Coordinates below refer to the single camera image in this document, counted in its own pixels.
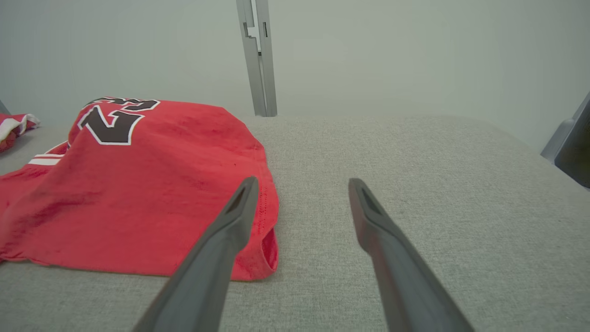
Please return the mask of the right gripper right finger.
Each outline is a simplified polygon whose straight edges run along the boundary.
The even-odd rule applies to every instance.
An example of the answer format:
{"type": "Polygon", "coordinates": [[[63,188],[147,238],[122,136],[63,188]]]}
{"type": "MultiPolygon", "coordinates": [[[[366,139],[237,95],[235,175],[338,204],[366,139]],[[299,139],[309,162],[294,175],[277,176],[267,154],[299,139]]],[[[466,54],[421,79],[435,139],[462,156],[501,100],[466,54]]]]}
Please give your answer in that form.
{"type": "Polygon", "coordinates": [[[466,316],[362,179],[348,197],[360,247],[371,257],[390,332],[472,332],[466,316]]]}

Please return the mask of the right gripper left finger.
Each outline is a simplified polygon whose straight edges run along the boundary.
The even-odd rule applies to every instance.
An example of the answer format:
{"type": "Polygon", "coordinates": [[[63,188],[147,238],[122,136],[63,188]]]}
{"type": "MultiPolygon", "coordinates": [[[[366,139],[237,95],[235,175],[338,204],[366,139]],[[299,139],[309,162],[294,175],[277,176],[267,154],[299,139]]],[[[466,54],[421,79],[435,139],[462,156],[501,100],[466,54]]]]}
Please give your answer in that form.
{"type": "Polygon", "coordinates": [[[244,179],[166,282],[135,332],[215,332],[236,255],[251,235],[259,181],[244,179]]]}

